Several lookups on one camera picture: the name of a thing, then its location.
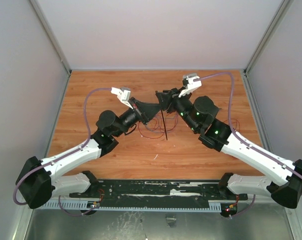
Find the black zip tie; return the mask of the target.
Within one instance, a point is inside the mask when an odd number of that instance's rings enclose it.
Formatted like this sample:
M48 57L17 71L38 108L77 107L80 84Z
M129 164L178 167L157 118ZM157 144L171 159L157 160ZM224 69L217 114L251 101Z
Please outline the black zip tie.
M160 112L161 112L161 117L162 117L162 125L163 125L163 128L164 128L165 138L168 141L168 134L167 134L167 128L166 128L166 120L164 118L164 113L163 113L162 109L160 110Z

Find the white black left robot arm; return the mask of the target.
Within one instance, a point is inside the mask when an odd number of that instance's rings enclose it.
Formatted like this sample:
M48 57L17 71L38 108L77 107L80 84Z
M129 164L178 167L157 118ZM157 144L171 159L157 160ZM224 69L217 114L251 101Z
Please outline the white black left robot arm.
M97 130L79 145L58 155L27 159L15 182L15 192L20 192L24 205L30 209L43 206L58 187L54 185L65 173L76 167L99 159L110 153L117 145L117 137L127 134L137 123L149 123L161 110L158 103L141 102L134 97L128 100L129 108L120 116L105 110L96 122Z

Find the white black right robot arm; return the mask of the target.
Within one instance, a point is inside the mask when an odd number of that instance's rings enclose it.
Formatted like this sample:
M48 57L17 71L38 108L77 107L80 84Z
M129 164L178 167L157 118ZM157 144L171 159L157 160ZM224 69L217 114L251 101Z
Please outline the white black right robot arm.
M161 108L177 112L198 139L209 149L235 157L262 173L243 176L225 173L218 183L223 199L250 194L272 198L279 205L295 209L302 195L302 160L279 157L246 139L228 124L216 118L219 108L208 96L194 102L176 88L155 93Z

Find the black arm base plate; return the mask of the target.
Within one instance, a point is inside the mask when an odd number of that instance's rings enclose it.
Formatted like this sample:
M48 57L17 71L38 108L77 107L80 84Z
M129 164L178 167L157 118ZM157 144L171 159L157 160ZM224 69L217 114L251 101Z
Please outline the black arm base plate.
M167 179L100 179L83 193L69 194L71 198L97 199L102 197L102 207L130 209L202 209L210 201L233 204L247 200L246 194L238 197L222 195L217 180L167 180Z

